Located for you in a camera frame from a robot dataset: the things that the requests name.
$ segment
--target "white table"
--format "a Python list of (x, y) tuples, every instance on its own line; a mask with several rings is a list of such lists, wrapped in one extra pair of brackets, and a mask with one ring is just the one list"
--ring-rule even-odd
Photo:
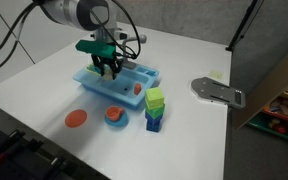
[[(132, 32), (129, 25), (120, 27)], [(231, 53), (219, 44), (139, 32), (148, 41), (137, 62), (160, 71), (165, 96), (159, 133), (146, 131), (143, 109), (126, 109), (130, 121), (123, 129), (104, 122), (105, 109), (116, 103), (72, 80), (91, 61), (75, 43), (1, 83), (0, 108), (112, 179), (223, 179), (228, 108), (198, 100), (190, 82), (217, 71), (220, 82), (229, 84)], [(75, 109), (84, 109), (88, 118), (70, 129), (64, 119)]]

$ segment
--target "green block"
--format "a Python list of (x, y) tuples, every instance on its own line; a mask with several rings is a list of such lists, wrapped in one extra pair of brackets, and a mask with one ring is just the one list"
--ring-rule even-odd
[(156, 109), (149, 109), (147, 107), (147, 104), (145, 103), (145, 111), (153, 118), (156, 119), (157, 117), (159, 117), (160, 115), (162, 115), (164, 113), (165, 110), (165, 104), (160, 107), (160, 108), (156, 108)]
[(82, 51), (88, 54), (93, 54), (108, 59), (113, 59), (113, 53), (116, 50), (114, 46), (110, 46), (98, 41), (86, 41), (86, 40), (80, 40), (75, 45), (75, 48), (78, 51)]
[(149, 109), (163, 107), (164, 95), (160, 88), (150, 88), (145, 91), (145, 102)]

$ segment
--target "black clamp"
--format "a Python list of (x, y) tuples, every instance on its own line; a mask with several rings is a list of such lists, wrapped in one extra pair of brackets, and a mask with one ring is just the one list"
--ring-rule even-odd
[(100, 72), (101, 76), (104, 76), (105, 74), (105, 65), (108, 65), (110, 69), (112, 70), (112, 78), (116, 78), (116, 74), (121, 72), (122, 67), (123, 67), (123, 60), (118, 59), (114, 57), (114, 59), (109, 59), (109, 58), (104, 58), (104, 57), (99, 57), (96, 55), (91, 55), (93, 64), (95, 67), (97, 67)]
[(5, 139), (0, 143), (0, 162), (6, 156), (14, 154), (22, 148), (22, 146), (18, 142), (24, 135), (24, 132), (15, 130), (9, 135), (9, 138)]

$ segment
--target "metal bracket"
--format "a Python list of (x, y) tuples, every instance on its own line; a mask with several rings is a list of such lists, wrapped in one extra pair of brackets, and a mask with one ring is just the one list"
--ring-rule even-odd
[[(140, 43), (141, 43), (141, 44), (145, 44), (145, 43), (146, 43), (146, 41), (147, 41), (146, 35), (141, 34), (141, 35), (139, 36), (139, 38), (140, 38)], [(123, 46), (123, 47), (126, 47), (126, 43), (131, 42), (131, 41), (136, 41), (136, 40), (137, 40), (136, 37), (130, 37), (130, 38), (128, 38), (128, 39), (125, 39), (125, 40), (123, 41), (122, 46)], [(124, 62), (123, 62), (123, 67), (128, 68), (128, 69), (131, 69), (131, 70), (134, 69), (134, 68), (136, 67), (136, 63), (129, 61), (128, 58), (125, 57), (125, 56), (126, 56), (126, 53), (125, 53), (125, 52), (123, 52), (123, 55), (124, 55), (124, 57), (123, 57), (123, 61), (124, 61)]]
[(191, 83), (191, 89), (202, 100), (220, 102), (236, 109), (245, 107), (244, 92), (208, 77), (194, 79)]

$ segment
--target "orange disc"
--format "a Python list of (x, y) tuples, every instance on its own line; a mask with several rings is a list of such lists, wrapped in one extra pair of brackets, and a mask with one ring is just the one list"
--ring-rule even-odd
[(65, 125), (70, 128), (81, 126), (87, 118), (87, 113), (81, 109), (70, 112), (65, 118)]

